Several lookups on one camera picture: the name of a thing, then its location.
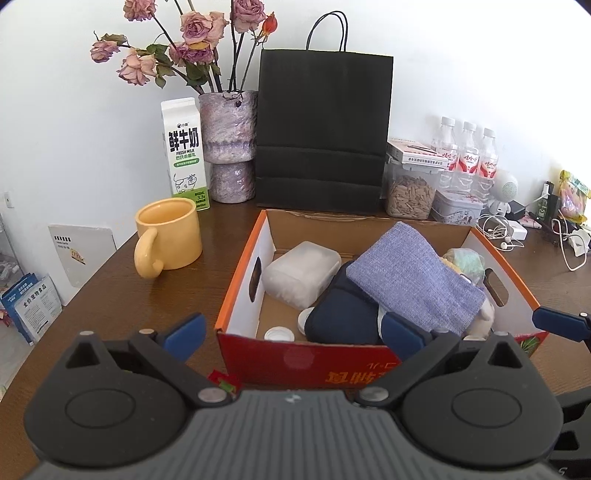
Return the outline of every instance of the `white bottle cap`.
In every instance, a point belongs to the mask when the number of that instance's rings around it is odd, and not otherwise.
[[[265,340],[272,342],[293,342],[295,339],[294,332],[285,327],[273,327],[265,332]]]
[[[305,326],[306,320],[308,319],[308,315],[314,310],[314,307],[310,307],[309,309],[302,310],[300,314],[297,316],[297,329],[300,333],[306,336]]]

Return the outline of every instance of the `fresh milk carton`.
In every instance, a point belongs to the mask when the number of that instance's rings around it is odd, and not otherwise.
[[[195,98],[167,100],[162,106],[164,148],[173,197],[191,199],[197,210],[209,208],[201,138],[201,116]]]

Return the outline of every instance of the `cardboard box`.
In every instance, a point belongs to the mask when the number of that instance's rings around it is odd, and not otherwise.
[[[420,165],[424,167],[447,170],[449,159],[431,150],[430,147],[410,140],[389,138],[386,153],[402,164]]]
[[[359,388],[398,365],[400,360],[386,346],[306,341],[297,329],[299,312],[266,295],[261,282],[261,272],[271,261],[305,240],[336,250],[347,261],[365,252],[396,221],[401,220],[263,210],[216,322],[228,373],[244,383],[261,385]],[[421,232],[439,255],[450,248],[467,247],[484,257],[487,295],[496,309],[495,329],[511,333],[533,353],[548,335],[531,321],[540,304],[492,244],[468,226],[405,222]],[[264,340],[265,332],[274,326],[288,327],[295,342]]]

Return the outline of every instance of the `mug handle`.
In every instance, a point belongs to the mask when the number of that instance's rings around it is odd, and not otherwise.
[[[148,228],[135,245],[135,269],[140,277],[156,278],[164,268],[162,260],[152,260],[152,246],[157,235],[158,231],[155,228]]]

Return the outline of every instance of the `rosebud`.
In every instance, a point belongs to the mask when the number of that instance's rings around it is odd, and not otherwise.
[[[275,30],[277,30],[277,19],[275,18],[275,12],[272,12],[262,23],[261,37],[268,37]]]

